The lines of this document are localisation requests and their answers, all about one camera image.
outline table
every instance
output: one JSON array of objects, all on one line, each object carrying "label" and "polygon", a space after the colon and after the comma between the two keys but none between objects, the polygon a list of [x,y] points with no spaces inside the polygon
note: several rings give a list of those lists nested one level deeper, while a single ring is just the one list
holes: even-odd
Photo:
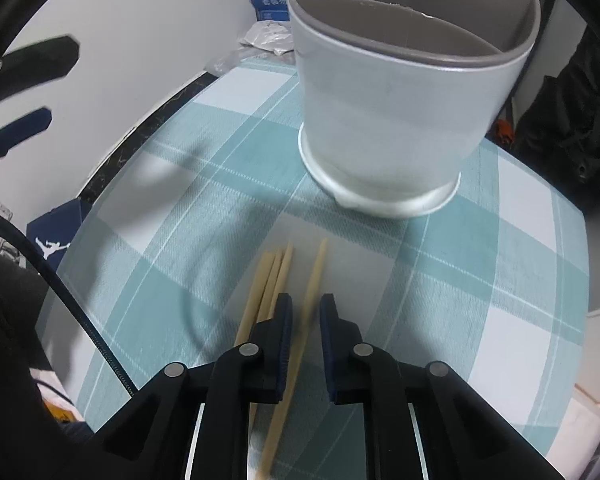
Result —
[{"label": "table", "polygon": [[[412,364],[446,361],[546,454],[584,335],[581,213],[486,140],[436,213],[344,210],[304,170],[301,122],[295,68],[246,60],[165,122],[95,203],[59,274],[136,385],[169,362],[204,364],[228,349],[260,254],[288,240],[287,291],[299,303],[328,237],[321,289],[366,341]],[[53,293],[38,331],[96,430],[128,396]],[[250,468],[271,412],[258,410]],[[273,475],[365,477],[362,409],[329,404],[317,327]]]}]

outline white plastic bucket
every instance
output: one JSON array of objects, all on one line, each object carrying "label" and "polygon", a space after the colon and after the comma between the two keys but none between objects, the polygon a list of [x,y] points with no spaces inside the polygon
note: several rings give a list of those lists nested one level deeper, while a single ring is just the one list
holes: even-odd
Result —
[{"label": "white plastic bucket", "polygon": [[[526,22],[519,24],[526,27],[523,37],[508,51],[484,50],[484,38],[467,32],[469,47],[463,48],[475,43],[477,56],[445,53],[445,42],[458,43],[455,34],[461,30],[454,24],[443,23],[442,53],[408,47],[402,52],[373,37],[382,29],[377,20],[367,37],[358,40],[354,31],[350,38],[364,12],[337,9],[334,15],[344,16],[340,21],[347,22],[348,30],[334,32],[320,1],[305,8],[298,0],[288,1],[304,91],[299,149],[312,177],[340,205],[376,216],[417,216],[445,205],[458,188],[463,160],[493,123],[524,65],[538,30],[538,0],[530,0]],[[357,8],[341,0],[337,4]],[[312,8],[318,9],[313,16],[306,12]],[[385,11],[370,12],[373,17]],[[429,18],[418,13],[419,20],[423,16]],[[409,21],[412,16],[405,16],[405,25],[401,19],[391,16],[390,22],[405,30],[430,25],[410,27],[416,23]],[[425,35],[432,38],[429,29]]]}]

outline navy blue shoebox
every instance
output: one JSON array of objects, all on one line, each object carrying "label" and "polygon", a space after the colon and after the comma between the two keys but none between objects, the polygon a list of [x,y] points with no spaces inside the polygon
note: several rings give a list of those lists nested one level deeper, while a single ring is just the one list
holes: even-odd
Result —
[{"label": "navy blue shoebox", "polygon": [[90,209],[90,204],[74,198],[27,224],[27,238],[54,270]]},{"label": "navy blue shoebox", "polygon": [[289,21],[286,0],[251,0],[251,5],[256,9],[256,17],[259,22],[263,20]]}]

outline white jumpman logo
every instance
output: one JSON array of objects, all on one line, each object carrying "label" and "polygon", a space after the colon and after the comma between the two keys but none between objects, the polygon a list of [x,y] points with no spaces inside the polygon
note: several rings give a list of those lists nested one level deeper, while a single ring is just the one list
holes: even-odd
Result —
[{"label": "white jumpman logo", "polygon": [[67,245],[60,245],[60,242],[49,242],[46,241],[44,244],[39,240],[39,238],[36,236],[36,243],[38,244],[38,246],[40,247],[40,249],[42,249],[42,257],[45,260],[48,260],[49,256],[51,256],[53,253],[58,252],[58,251],[62,251],[63,249],[66,249],[68,246],[70,246],[71,244],[67,244]]}]

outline container base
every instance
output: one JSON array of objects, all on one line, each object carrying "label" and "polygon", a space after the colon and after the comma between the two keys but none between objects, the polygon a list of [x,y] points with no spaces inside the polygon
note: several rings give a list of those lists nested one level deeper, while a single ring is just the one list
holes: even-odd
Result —
[{"label": "container base", "polygon": [[448,184],[421,195],[395,201],[377,200],[349,189],[324,171],[316,161],[309,149],[309,144],[306,142],[304,123],[301,124],[298,134],[298,149],[309,174],[327,193],[334,197],[340,206],[362,211],[373,216],[410,218],[433,213],[446,205],[454,197],[460,186],[460,173],[458,173],[458,177]]}]

